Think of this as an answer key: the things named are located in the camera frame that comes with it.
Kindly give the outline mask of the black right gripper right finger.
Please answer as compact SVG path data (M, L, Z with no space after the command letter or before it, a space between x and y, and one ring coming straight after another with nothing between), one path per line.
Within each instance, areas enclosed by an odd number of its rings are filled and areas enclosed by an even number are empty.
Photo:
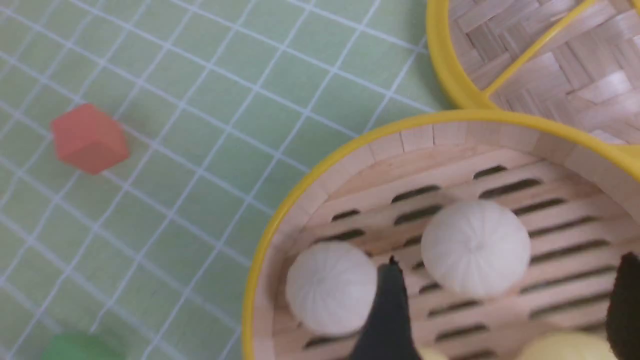
M640 358L640 260L631 251L621 257L617 267L605 332L618 360Z

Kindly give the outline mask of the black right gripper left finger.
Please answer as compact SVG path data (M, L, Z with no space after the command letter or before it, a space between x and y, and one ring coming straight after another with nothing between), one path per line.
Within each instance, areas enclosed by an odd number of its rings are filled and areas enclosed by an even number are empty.
M377 288L352 360L420 360L414 343L409 295L403 270L394 256L377 269Z

